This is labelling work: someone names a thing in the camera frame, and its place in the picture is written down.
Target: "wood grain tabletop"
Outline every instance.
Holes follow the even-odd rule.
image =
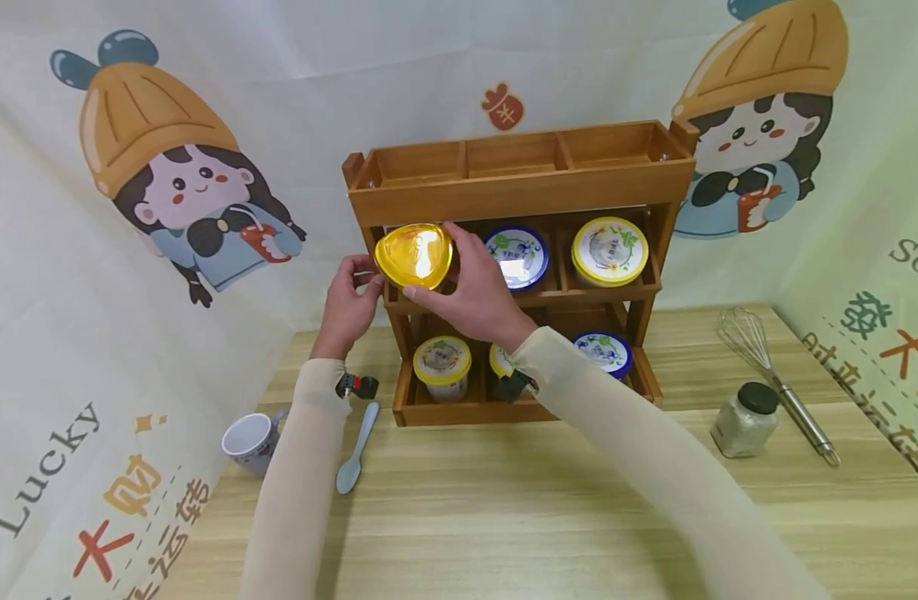
[[[712,333],[715,308],[654,315],[646,349],[663,410],[725,463],[836,598],[918,598],[918,475],[774,312],[754,309],[776,371],[843,466],[827,467],[786,415],[763,456],[718,454],[709,429],[719,405],[757,377]],[[313,340],[294,337],[258,410],[290,403]],[[369,331],[349,358],[349,371],[382,382],[383,410],[358,485],[334,498],[317,598],[706,598],[675,531],[574,430],[399,428],[390,410],[398,364],[388,329]],[[353,400],[344,459],[364,404]],[[237,597],[260,485],[230,463],[157,598]]]

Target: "black clip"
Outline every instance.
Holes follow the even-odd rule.
[[[522,396],[522,390],[526,388],[529,388],[530,392],[535,393],[535,391],[539,389],[539,386],[535,384],[533,378],[516,368],[513,374],[499,378],[499,383],[495,386],[494,392],[495,396],[511,404],[515,402],[516,398]]]
[[[345,398],[346,393],[356,394],[359,398],[370,400],[375,398],[379,390],[379,380],[375,377],[358,377],[350,372],[345,373],[336,385],[339,398]]]

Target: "yogurt cup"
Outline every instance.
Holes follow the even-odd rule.
[[[485,239],[485,247],[498,262],[505,285],[513,292],[533,287],[549,267],[549,247],[534,229],[523,226],[496,229]]]
[[[463,340],[441,335],[421,343],[412,368],[435,402],[456,403],[469,391],[472,352]]]
[[[642,230],[619,217],[593,219],[572,240],[572,263],[579,277],[596,287],[633,282],[648,259],[649,242]]]
[[[633,348],[608,331],[589,331],[572,343],[613,378],[622,379],[633,368]]]
[[[489,366],[492,367],[492,373],[495,373],[498,379],[510,378],[515,372],[515,365],[509,358],[509,354],[495,343],[492,343],[492,347],[489,348]]]

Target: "light blue spoon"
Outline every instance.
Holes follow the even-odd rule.
[[[375,424],[375,418],[379,415],[379,404],[370,402],[365,407],[365,415],[362,417],[362,428],[359,429],[359,440],[355,443],[355,450],[352,451],[352,458],[345,461],[345,464],[339,469],[336,475],[336,488],[340,494],[346,494],[355,487],[355,482],[359,480],[359,474],[362,474],[362,451],[365,449],[365,442],[369,440],[369,434],[372,431],[372,425]]]

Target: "blue lid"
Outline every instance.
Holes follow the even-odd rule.
[[[549,267],[549,247],[530,227],[498,228],[485,239],[485,248],[502,267],[509,290],[532,287]]]
[[[587,331],[572,343],[603,371],[622,379],[633,368],[633,347],[608,331]]]

